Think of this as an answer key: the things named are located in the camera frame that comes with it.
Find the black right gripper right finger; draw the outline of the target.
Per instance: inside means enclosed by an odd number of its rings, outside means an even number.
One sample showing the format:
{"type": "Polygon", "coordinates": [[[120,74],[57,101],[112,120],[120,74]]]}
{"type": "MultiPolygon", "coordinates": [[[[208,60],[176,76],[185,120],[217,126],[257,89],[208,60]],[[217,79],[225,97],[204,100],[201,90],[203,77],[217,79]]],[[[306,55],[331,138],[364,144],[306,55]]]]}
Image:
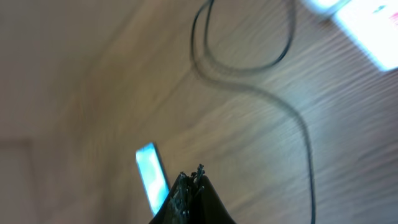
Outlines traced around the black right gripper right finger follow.
{"type": "Polygon", "coordinates": [[[189,207],[189,223],[194,224],[235,224],[219,198],[204,165],[199,164],[194,177],[195,191],[189,207]]]}

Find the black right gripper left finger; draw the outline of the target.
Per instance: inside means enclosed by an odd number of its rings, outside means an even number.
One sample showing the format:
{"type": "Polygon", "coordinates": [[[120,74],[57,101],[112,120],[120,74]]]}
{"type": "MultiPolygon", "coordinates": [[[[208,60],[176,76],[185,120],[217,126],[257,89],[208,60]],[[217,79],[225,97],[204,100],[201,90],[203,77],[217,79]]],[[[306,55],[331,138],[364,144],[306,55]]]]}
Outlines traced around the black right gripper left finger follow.
{"type": "Polygon", "coordinates": [[[160,210],[149,224],[187,224],[190,220],[190,207],[195,191],[195,173],[181,172],[160,210]]]}

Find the blue Galaxy smartphone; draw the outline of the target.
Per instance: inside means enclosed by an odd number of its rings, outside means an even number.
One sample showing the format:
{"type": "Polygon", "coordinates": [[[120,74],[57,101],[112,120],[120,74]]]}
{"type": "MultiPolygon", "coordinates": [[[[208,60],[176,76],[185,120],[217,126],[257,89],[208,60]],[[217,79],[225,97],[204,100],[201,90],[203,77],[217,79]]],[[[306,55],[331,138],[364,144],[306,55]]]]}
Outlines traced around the blue Galaxy smartphone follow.
{"type": "Polygon", "coordinates": [[[136,164],[153,216],[156,216],[165,202],[170,185],[154,142],[136,151],[136,164]]]}

